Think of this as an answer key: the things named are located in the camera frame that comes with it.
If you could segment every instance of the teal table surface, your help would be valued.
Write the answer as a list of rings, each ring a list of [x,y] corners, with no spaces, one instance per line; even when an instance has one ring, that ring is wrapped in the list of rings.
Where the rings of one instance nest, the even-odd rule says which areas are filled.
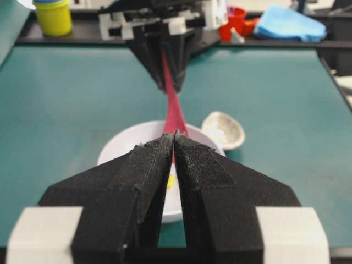
[[[0,0],[0,69],[15,44],[30,10],[16,0]]]
[[[167,100],[126,48],[15,47],[0,70],[0,245],[21,210],[93,167],[119,131],[166,116]],[[229,158],[290,185],[330,246],[352,246],[352,115],[312,49],[213,48],[180,95],[188,123],[234,116],[246,141]],[[184,246],[182,222],[160,246]]]

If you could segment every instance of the red cup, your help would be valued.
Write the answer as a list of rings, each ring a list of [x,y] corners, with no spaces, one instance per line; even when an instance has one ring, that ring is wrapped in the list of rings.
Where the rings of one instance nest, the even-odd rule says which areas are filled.
[[[231,28],[235,28],[238,34],[242,34],[247,11],[239,7],[228,7],[227,14],[229,22],[225,26],[219,27],[220,38],[223,41],[231,40]]]

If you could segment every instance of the yellow object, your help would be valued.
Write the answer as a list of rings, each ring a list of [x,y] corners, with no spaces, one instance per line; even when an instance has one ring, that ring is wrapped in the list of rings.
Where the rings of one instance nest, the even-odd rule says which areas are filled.
[[[33,1],[40,27],[47,36],[64,36],[71,32],[72,20],[68,8],[70,0],[39,3]]]
[[[174,184],[174,175],[170,173],[169,179],[167,181],[167,189],[170,189]]]

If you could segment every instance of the blue towel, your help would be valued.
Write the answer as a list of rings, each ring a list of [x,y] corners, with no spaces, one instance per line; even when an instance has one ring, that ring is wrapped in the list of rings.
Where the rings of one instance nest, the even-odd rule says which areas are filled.
[[[254,34],[263,39],[319,42],[326,37],[326,27],[295,10],[271,4],[260,18]]]

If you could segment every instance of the white bowl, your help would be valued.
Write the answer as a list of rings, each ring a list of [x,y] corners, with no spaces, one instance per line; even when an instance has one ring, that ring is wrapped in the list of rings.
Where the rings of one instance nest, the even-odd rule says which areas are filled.
[[[110,161],[114,158],[127,154],[135,145],[144,144],[148,141],[159,138],[164,129],[165,121],[150,121],[146,123],[131,126],[112,139],[105,145],[100,152],[98,165]],[[210,137],[205,135],[199,128],[193,125],[186,125],[189,132],[189,137],[199,143],[212,147],[220,155],[225,156],[225,152],[219,147]],[[170,174],[174,175],[174,183],[166,192],[163,223],[174,222],[182,219],[182,207],[180,200],[180,190],[176,176],[175,165],[172,164]]]

